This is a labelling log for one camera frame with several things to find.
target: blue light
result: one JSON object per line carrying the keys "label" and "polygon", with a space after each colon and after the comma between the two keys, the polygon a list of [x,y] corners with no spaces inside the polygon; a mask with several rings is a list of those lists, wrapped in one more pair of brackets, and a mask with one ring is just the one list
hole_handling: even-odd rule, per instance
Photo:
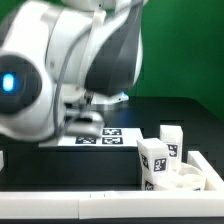
{"label": "blue light", "polygon": [[6,92],[11,92],[15,86],[15,78],[12,74],[6,74],[3,77],[3,89]]}

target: green background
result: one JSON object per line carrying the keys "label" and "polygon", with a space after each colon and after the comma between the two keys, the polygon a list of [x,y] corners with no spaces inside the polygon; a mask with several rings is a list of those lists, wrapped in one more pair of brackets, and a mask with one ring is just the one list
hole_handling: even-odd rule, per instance
{"label": "green background", "polygon": [[[21,2],[1,0],[0,21]],[[143,66],[129,94],[193,98],[224,120],[224,0],[150,0],[142,33]]]}

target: white tray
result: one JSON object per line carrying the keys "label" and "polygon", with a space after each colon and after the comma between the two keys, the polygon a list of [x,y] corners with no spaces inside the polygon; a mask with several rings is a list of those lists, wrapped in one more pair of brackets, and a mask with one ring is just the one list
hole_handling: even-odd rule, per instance
{"label": "white tray", "polygon": [[0,219],[224,216],[222,179],[199,152],[188,164],[206,174],[205,191],[0,192]]}

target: black surface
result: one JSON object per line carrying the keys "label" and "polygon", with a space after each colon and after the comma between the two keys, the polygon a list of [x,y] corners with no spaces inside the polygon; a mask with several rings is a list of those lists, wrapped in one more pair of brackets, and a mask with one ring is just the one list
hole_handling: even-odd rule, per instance
{"label": "black surface", "polygon": [[[183,160],[199,150],[224,177],[224,122],[186,98],[131,98],[127,108],[103,113],[107,127],[141,128],[145,138],[159,137],[160,124],[181,125]],[[137,148],[53,148],[0,138],[5,168],[0,190],[136,190],[141,170]],[[224,223],[224,218],[152,218],[109,220],[10,221],[8,223]]]}

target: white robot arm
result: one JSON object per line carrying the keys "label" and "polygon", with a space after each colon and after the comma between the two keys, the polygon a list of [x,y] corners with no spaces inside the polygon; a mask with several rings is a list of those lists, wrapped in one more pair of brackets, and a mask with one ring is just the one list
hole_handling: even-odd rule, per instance
{"label": "white robot arm", "polygon": [[143,0],[63,2],[82,11],[31,0],[0,26],[0,133],[10,138],[100,137],[102,117],[68,104],[113,96],[139,75]]}

